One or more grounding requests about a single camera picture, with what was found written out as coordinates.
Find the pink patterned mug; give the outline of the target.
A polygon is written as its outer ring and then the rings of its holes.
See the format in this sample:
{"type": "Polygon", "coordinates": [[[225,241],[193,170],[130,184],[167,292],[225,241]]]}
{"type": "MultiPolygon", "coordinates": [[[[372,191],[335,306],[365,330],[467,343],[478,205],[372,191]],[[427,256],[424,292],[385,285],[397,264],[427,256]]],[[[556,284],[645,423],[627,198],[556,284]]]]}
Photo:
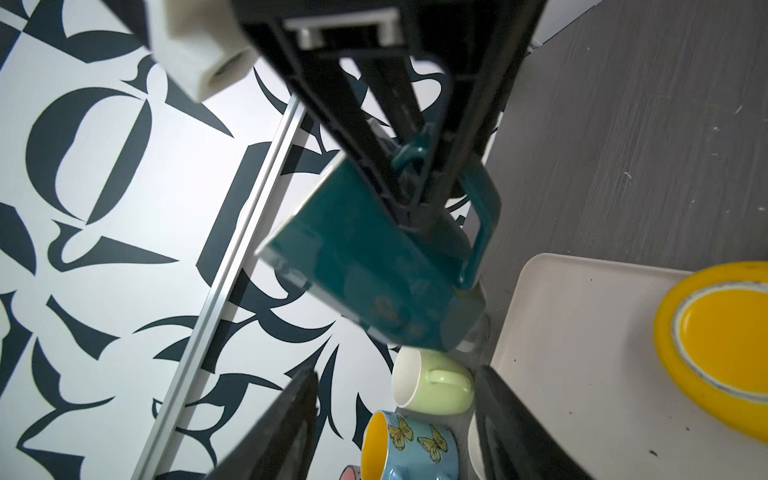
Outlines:
{"type": "Polygon", "coordinates": [[[342,470],[339,480],[361,480],[361,467],[356,465],[347,465],[342,470]]]}

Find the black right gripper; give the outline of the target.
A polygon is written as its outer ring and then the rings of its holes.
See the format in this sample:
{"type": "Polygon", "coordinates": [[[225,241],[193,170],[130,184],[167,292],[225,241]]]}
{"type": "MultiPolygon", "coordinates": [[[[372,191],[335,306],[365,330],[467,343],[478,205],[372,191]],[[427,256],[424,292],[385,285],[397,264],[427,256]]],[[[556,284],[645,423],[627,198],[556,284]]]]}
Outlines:
{"type": "MultiPolygon", "coordinates": [[[[144,3],[106,7],[149,48],[144,3]]],[[[413,198],[413,229],[425,231],[459,170],[480,155],[507,101],[544,1],[230,1],[244,35],[349,154],[401,228],[412,226],[408,195],[340,66],[350,50],[403,51],[447,75],[413,198]]]]}

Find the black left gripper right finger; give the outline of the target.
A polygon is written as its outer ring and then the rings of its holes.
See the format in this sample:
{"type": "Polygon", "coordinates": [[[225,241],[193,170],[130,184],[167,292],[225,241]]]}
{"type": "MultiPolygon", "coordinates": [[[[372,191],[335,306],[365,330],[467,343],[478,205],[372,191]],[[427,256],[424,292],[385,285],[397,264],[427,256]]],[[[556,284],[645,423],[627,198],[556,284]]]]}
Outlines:
{"type": "Polygon", "coordinates": [[[475,417],[487,479],[588,479],[497,372],[475,377],[475,417]]]}

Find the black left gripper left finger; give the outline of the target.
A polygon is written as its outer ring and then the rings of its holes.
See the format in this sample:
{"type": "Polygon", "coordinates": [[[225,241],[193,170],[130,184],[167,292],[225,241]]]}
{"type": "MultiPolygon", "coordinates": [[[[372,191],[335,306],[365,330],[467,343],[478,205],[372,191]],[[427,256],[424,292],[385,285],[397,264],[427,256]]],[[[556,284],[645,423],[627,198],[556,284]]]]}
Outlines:
{"type": "Polygon", "coordinates": [[[305,479],[315,451],[319,381],[300,371],[208,479],[305,479]]]}

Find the dark green mug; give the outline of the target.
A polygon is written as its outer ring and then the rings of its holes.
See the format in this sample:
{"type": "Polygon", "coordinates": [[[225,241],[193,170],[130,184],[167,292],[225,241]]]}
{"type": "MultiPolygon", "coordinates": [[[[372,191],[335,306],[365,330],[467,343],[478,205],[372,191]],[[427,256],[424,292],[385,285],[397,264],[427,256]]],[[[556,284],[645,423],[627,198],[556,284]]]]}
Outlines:
{"type": "Polygon", "coordinates": [[[480,219],[476,238],[468,239],[447,211],[426,232],[411,234],[339,152],[255,255],[383,342],[453,350],[485,313],[479,267],[501,207],[476,153],[459,183],[480,219]]]}

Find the light green mug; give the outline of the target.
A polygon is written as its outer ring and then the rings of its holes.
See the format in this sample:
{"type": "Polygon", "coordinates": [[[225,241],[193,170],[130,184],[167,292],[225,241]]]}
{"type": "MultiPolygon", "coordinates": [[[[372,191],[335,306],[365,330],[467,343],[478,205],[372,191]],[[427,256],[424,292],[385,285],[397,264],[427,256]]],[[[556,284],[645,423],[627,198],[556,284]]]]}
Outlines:
{"type": "Polygon", "coordinates": [[[406,346],[395,359],[391,389],[398,408],[436,416],[463,414],[475,398],[467,368],[440,351],[406,346]]]}

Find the yellow mug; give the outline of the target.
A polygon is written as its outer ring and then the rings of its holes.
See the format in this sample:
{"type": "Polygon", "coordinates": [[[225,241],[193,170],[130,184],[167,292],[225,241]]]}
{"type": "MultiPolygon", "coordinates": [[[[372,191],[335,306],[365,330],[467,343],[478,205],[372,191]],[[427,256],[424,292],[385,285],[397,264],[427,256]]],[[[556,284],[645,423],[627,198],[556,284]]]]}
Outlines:
{"type": "Polygon", "coordinates": [[[696,272],[654,321],[659,360],[679,389],[734,430],[767,441],[767,263],[696,272]]]}

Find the blue butterfly mug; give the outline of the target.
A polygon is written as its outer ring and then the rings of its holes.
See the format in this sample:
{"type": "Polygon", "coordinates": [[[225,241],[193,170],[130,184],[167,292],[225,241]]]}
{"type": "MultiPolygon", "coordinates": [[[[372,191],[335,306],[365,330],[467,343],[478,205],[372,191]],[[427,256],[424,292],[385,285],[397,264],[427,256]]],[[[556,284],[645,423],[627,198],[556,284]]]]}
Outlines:
{"type": "Polygon", "coordinates": [[[444,425],[378,411],[366,427],[361,476],[364,480],[457,479],[456,439],[444,425]]]}

